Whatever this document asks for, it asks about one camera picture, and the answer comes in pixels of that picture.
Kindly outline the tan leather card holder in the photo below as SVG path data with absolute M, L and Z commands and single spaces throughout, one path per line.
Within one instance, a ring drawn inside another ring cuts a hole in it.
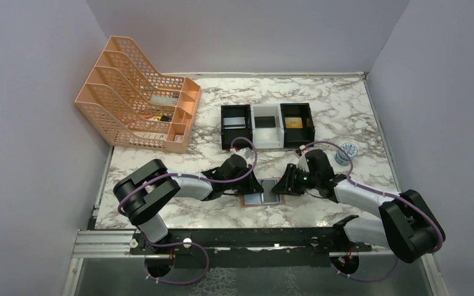
M 259 184 L 264 191 L 262 193 L 253 193 L 239 195 L 242 207 L 269 207 L 276 205 L 284 205 L 286 203 L 284 195 L 275 194 L 272 188 L 279 182 L 278 178 L 260 179 Z

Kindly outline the black card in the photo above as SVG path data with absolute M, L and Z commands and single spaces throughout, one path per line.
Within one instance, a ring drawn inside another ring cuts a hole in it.
M 276 118 L 274 116 L 255 117 L 254 124 L 256 128 L 276 128 Z

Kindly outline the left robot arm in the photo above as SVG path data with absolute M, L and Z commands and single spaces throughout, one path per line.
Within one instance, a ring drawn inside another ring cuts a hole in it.
M 174 197 L 211 201 L 227 191 L 235 195 L 263 193 L 264 189 L 245 157 L 232 155 L 220 166 L 198 174 L 168 169 L 154 159 L 134 171 L 113 189 L 118 211 L 146 235 L 146 245 L 154 253 L 169 245 L 168 227 L 159 211 Z

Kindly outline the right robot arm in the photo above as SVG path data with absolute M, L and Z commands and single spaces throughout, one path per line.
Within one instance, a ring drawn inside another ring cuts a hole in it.
M 299 153 L 297 164 L 289 163 L 284 175 L 272 187 L 279 195 L 302 195 L 315 189 L 320 197 L 347 204 L 370 213 L 372 219 L 352 218 L 331 235 L 333 246 L 346 251 L 356 242 L 390 249 L 405 263 L 426 253 L 434 253 L 446 239 L 435 216 L 415 190 L 383 192 L 354 184 L 344 174 L 336 174 L 321 149 Z

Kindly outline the silver card in bin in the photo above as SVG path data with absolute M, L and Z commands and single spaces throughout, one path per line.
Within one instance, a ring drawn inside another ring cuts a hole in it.
M 225 117 L 223 119 L 224 129 L 240 129 L 246 127 L 245 117 Z

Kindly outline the gold card in bin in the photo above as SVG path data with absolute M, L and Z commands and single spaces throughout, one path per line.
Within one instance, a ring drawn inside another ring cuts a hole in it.
M 303 120 L 300 117 L 286 117 L 285 128 L 287 129 L 301 129 L 304 127 Z

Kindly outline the white middle bin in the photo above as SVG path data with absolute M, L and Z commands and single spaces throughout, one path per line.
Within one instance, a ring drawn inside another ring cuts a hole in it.
M 252 104 L 252 141 L 258 149 L 284 148 L 280 104 Z

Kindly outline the right black bin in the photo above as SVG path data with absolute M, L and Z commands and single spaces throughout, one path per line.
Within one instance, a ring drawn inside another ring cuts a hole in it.
M 315 141 L 315 125 L 309 103 L 283 103 L 283 147 L 298 148 Z

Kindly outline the black bin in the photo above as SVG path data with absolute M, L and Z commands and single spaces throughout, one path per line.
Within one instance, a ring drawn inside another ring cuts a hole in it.
M 309 103 L 283 103 L 283 147 L 298 148 L 315 141 L 315 125 Z
M 229 150 L 232 147 L 238 149 L 251 148 L 250 143 L 245 140 L 237 140 L 232 144 L 232 141 L 238 137 L 252 140 L 251 106 L 249 104 L 222 105 L 220 114 L 221 149 Z

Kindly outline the small blue white jar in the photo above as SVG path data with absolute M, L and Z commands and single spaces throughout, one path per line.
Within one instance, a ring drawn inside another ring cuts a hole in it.
M 335 161 L 341 166 L 348 166 L 351 160 L 357 155 L 357 146 L 350 142 L 345 142 L 335 154 Z

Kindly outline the left black bin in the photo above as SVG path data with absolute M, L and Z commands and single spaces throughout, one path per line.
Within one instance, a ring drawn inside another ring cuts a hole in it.
M 249 104 L 222 105 L 220 114 L 221 149 L 229 150 L 232 147 L 238 149 L 251 148 L 250 143 L 245 140 L 237 140 L 232 144 L 232 141 L 238 137 L 252 140 L 251 106 Z

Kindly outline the orange plastic file organizer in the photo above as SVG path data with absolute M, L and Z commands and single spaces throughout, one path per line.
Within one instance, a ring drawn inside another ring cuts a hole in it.
M 111 36 L 75 103 L 111 146 L 184 154 L 201 101 L 192 79 L 160 73 L 137 43 Z

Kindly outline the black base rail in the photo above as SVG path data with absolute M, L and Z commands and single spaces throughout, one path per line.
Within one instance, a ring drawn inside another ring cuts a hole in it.
M 82 259 L 142 259 L 151 269 L 331 267 L 350 255 L 348 268 L 387 248 L 355 243 L 335 227 L 171 229 L 147 243 L 137 230 L 81 231 L 72 251 Z

